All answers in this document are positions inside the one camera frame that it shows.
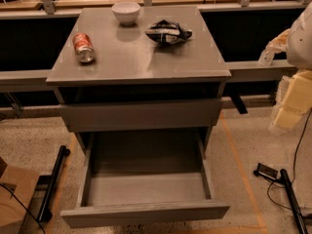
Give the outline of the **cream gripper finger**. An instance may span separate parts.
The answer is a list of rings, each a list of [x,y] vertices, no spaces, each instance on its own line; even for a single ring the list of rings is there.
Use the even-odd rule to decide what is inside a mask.
[[[286,29],[274,39],[272,39],[265,47],[265,49],[274,54],[280,54],[287,50],[288,46],[288,37],[290,30]]]

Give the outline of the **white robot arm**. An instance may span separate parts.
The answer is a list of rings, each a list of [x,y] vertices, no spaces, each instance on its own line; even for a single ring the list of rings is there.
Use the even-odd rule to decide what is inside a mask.
[[[292,26],[271,40],[265,52],[285,52],[289,64],[298,71],[289,80],[286,93],[272,122],[272,127],[291,130],[312,108],[312,3],[293,22]]]

